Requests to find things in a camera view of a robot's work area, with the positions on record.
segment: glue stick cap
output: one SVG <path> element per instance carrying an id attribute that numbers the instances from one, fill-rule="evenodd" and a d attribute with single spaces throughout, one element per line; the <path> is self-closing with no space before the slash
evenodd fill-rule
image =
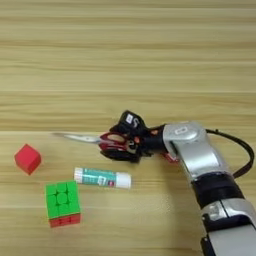
<path id="1" fill-rule="evenodd" d="M 75 168 L 74 179 L 77 183 L 83 183 L 83 168 Z"/>
<path id="2" fill-rule="evenodd" d="M 117 188 L 131 188 L 132 179 L 128 173 L 117 172 L 116 173 L 116 187 Z"/>

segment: green label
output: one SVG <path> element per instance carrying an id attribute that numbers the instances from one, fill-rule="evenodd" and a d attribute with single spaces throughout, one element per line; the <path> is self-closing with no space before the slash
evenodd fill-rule
<path id="1" fill-rule="evenodd" d="M 83 183 L 98 186 L 114 187 L 116 185 L 116 174 L 114 172 L 84 169 Z"/>

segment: rubik's cube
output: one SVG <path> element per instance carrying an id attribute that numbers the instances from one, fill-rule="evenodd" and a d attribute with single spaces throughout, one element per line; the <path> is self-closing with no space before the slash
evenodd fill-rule
<path id="1" fill-rule="evenodd" d="M 52 228 L 80 223 L 81 211 L 75 181 L 46 185 L 46 202 Z"/>

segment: glue stick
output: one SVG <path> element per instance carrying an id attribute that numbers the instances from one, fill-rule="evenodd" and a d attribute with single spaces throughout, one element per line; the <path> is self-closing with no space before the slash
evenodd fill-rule
<path id="1" fill-rule="evenodd" d="M 82 184 L 117 188 L 131 188 L 131 175 L 123 172 L 75 168 L 74 178 L 77 183 Z"/>

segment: scissor blade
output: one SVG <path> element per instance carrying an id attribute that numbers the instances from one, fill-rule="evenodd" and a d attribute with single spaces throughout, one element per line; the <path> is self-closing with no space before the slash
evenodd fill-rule
<path id="1" fill-rule="evenodd" d="M 102 142 L 100 137 L 93 135 L 78 135 L 70 133 L 54 133 L 54 135 L 87 143 L 100 144 Z"/>

